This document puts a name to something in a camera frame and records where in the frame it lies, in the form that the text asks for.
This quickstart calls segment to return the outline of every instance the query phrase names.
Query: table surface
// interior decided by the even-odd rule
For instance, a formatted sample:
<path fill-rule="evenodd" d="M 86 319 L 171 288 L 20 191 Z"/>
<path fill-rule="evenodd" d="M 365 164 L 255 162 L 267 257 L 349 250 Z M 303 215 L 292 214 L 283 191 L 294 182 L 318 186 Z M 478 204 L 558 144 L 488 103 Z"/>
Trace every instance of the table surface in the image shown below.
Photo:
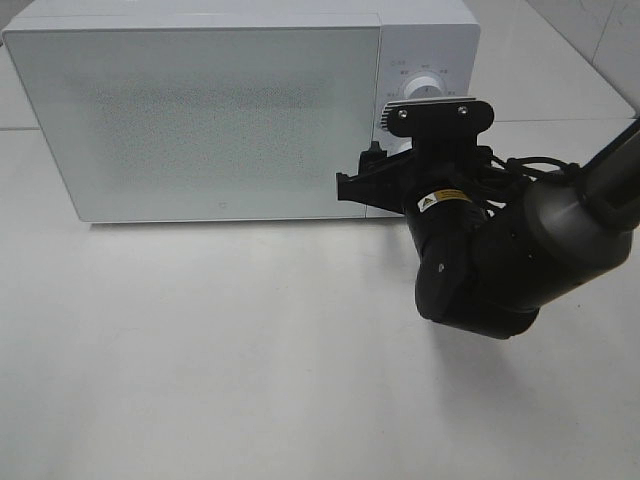
<path fill-rule="evenodd" d="M 470 6 L 508 10 L 482 143 L 584 162 L 630 124 L 527 6 Z M 640 478 L 640 249 L 496 341 L 419 318 L 399 219 L 83 224 L 8 67 L 0 478 Z"/>

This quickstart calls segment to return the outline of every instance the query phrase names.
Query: microwave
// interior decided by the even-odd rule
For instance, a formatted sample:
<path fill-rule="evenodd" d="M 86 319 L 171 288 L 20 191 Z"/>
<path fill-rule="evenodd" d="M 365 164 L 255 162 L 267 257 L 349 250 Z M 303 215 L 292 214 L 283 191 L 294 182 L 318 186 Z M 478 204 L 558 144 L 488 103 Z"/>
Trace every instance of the microwave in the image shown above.
<path fill-rule="evenodd" d="M 87 222 L 363 218 L 338 202 L 402 99 L 467 93 L 460 0 L 36 0 L 2 38 Z"/>

